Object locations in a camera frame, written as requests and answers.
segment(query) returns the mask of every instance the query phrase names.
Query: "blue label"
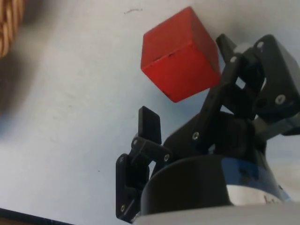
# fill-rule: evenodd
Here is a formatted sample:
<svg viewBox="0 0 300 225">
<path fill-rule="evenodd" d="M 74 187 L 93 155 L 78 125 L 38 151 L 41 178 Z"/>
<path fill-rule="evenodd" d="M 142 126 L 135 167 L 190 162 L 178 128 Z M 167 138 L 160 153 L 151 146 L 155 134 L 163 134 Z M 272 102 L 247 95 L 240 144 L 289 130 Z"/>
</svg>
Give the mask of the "blue label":
<svg viewBox="0 0 300 225">
<path fill-rule="evenodd" d="M 222 168 L 227 185 L 256 188 L 284 200 L 273 174 L 264 168 L 234 158 L 222 159 Z"/>
</svg>

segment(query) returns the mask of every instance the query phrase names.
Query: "red wooden block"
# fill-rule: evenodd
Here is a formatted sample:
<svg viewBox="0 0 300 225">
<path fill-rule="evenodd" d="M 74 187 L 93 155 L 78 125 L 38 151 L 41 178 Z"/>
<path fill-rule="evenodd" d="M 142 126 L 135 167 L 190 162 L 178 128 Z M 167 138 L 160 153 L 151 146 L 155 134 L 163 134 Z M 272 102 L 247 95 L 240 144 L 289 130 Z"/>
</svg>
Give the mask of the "red wooden block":
<svg viewBox="0 0 300 225">
<path fill-rule="evenodd" d="M 141 69 L 173 102 L 218 84 L 216 44 L 191 7 L 144 35 Z"/>
</svg>

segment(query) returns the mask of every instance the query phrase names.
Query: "sticker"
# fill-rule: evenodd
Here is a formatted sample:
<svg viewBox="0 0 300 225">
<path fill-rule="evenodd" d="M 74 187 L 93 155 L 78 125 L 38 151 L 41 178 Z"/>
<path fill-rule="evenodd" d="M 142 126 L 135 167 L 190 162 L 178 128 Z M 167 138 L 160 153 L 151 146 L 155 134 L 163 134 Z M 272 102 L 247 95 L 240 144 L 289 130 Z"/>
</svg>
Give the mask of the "sticker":
<svg viewBox="0 0 300 225">
<path fill-rule="evenodd" d="M 284 201 L 282 191 L 270 171 L 234 158 L 222 159 L 222 168 L 232 204 L 269 204 Z"/>
<path fill-rule="evenodd" d="M 227 185 L 227 191 L 231 203 L 236 206 L 282 202 L 276 196 L 252 187 Z"/>
</svg>

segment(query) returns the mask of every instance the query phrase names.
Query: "white table surface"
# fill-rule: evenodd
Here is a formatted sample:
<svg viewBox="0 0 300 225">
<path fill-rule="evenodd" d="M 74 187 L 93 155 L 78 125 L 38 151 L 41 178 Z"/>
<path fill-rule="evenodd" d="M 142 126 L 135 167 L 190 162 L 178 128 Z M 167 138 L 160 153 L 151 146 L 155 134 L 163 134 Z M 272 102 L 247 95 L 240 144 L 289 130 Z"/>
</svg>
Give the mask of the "white table surface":
<svg viewBox="0 0 300 225">
<path fill-rule="evenodd" d="M 300 61 L 298 0 L 27 2 L 14 49 L 0 62 L 14 80 L 0 118 L 0 208 L 72 224 L 123 224 L 115 161 L 130 151 L 142 105 L 161 116 L 164 140 L 207 94 L 175 104 L 149 81 L 140 70 L 146 31 L 192 5 L 213 38 L 254 43 L 271 33 Z M 267 151 L 296 200 L 299 145 L 300 137 L 279 136 Z"/>
</svg>

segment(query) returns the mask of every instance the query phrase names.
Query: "wicker basket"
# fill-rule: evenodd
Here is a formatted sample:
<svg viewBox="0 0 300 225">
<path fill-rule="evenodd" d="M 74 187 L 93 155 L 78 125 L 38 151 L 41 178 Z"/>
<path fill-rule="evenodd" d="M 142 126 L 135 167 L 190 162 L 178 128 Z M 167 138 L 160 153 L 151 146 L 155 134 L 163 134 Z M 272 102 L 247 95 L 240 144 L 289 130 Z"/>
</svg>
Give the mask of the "wicker basket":
<svg viewBox="0 0 300 225">
<path fill-rule="evenodd" d="M 0 58 L 8 53 L 23 13 L 24 0 L 0 0 Z"/>
</svg>

